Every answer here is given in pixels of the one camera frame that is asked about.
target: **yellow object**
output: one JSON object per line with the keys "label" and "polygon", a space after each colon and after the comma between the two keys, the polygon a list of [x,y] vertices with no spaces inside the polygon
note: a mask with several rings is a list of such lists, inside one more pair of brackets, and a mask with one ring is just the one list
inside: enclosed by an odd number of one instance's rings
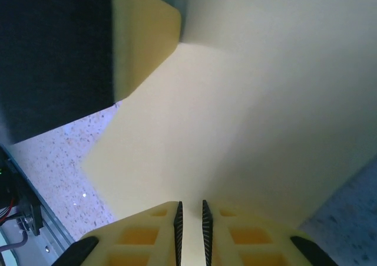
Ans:
{"label": "yellow object", "polygon": [[176,48],[178,10],[162,0],[113,0],[114,98],[130,95]]}
{"label": "yellow object", "polygon": [[209,204],[213,216],[212,265],[312,266],[290,237],[303,232],[243,212]]}
{"label": "yellow object", "polygon": [[82,266],[175,266],[174,218],[178,202],[167,202],[87,233],[98,245]]}

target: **red wire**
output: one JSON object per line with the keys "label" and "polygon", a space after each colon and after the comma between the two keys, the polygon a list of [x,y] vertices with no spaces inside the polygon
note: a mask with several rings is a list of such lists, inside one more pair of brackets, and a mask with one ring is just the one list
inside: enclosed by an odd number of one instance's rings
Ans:
{"label": "red wire", "polygon": [[7,210],[7,212],[5,213],[5,215],[4,215],[3,217],[0,218],[0,223],[1,223],[2,221],[4,221],[4,220],[7,218],[7,216],[8,216],[9,213],[11,212],[12,208],[13,208],[13,199],[12,199],[11,204],[10,204],[10,206],[9,206],[9,209]]}

